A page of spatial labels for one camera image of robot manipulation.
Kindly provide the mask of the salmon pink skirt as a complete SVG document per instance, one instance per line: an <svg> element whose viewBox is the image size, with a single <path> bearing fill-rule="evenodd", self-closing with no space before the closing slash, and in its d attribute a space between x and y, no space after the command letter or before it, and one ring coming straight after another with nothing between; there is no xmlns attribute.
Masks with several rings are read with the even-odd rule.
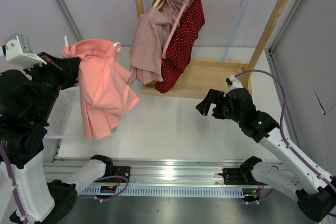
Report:
<svg viewBox="0 0 336 224"><path fill-rule="evenodd" d="M84 137L91 141L109 136L121 117L140 102L128 85L131 72L119 64L119 42L103 39L65 41L62 55L80 59L78 86Z"/></svg>

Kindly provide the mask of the light blue plastic hanger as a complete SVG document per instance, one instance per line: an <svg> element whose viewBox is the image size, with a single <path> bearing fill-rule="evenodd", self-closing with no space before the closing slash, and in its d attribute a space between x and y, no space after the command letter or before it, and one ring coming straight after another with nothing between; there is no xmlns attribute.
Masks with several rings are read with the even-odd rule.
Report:
<svg viewBox="0 0 336 224"><path fill-rule="evenodd" d="M231 31L230 37L228 39L227 45L225 47L225 50L224 50L224 53L223 53L223 56L222 56L222 59L221 59L221 64L223 64L225 62L226 58L227 58L229 49L231 48L232 43L235 39L235 36L237 34L240 22L241 22L241 20L244 16L244 13L246 11L246 7L247 7L248 3L249 3L249 0L241 0L240 1L239 10L238 10L237 16L235 18L234 25L232 27L232 31Z"/></svg>

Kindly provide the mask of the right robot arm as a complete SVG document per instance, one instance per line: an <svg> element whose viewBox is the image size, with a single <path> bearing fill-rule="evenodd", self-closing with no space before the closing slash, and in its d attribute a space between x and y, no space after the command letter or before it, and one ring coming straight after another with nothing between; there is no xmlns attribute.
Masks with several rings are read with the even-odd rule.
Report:
<svg viewBox="0 0 336 224"><path fill-rule="evenodd" d="M291 139L282 136L279 123L256 109L245 88L227 93L211 89L196 109L206 116L211 104L215 105L214 118L236 122L246 136L273 153L290 171L287 174L270 168L257 158L255 164L240 170L244 183L256 180L273 187L294 200L315 222L321 222L335 208L335 176L316 164Z"/></svg>

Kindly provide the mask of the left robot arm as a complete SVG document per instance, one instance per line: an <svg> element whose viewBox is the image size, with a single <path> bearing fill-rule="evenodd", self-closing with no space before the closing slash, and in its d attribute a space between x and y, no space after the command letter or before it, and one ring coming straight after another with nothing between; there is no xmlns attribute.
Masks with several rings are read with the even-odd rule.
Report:
<svg viewBox="0 0 336 224"><path fill-rule="evenodd" d="M1 169L9 184L2 189L1 200L14 198L13 223L58 223L92 183L129 181L115 173L111 158L102 155L94 155L62 180L46 181L43 139L48 118L60 91L77 83L80 59L45 52L36 58L31 67L1 73Z"/></svg>

